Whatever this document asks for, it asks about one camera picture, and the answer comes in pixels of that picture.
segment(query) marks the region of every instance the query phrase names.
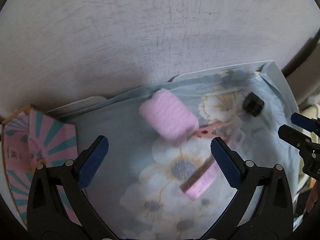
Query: pink box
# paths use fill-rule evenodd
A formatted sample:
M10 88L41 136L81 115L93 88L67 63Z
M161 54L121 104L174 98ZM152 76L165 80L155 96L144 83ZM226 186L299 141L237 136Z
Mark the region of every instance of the pink box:
M4 165L9 187L24 221L29 189L36 166L60 166L78 156L76 129L31 106L23 108L2 125ZM69 218L79 224L62 187L58 188Z

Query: black cube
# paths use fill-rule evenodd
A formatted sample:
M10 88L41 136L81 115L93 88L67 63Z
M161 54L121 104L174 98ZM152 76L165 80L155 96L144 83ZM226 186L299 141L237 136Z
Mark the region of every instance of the black cube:
M253 117L256 117L261 113L264 102L258 97L255 93L251 92L243 101L242 104L243 109L251 114Z

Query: pink clothespin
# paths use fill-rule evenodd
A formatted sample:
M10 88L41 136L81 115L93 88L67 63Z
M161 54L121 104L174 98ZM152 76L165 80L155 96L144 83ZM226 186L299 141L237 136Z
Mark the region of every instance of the pink clothespin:
M200 127L193 134L198 137L206 137L206 138L213 139L220 136L216 134L217 128L225 124L226 124L225 122L219 122L219 123L210 124L204 127ZM220 137L222 140L226 140L224 136L220 136Z

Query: light blue cloth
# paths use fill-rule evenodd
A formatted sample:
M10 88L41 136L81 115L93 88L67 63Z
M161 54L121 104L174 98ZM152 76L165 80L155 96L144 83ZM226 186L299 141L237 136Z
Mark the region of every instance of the light blue cloth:
M246 134L238 153L258 166L280 163L292 195L298 185L298 151L278 138L277 130L291 126L285 98L264 74L240 69L202 78L142 87L74 113L64 119L76 124L78 150L87 149L98 135L109 140L109 152L86 194L105 223L123 238L199 238L232 199L222 174L198 200L179 189L188 175L210 155L210 139L191 138L180 148L169 147L139 116L140 105L160 88L171 90L199 119L200 125L239 115ZM243 98L254 92L265 102L254 118L241 110ZM256 192L242 222L259 198Z

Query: white wall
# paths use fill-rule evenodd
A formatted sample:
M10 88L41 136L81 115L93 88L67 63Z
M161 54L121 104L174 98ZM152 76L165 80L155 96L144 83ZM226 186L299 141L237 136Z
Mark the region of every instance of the white wall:
M0 115L215 66L282 68L320 27L313 0L8 0L0 13Z

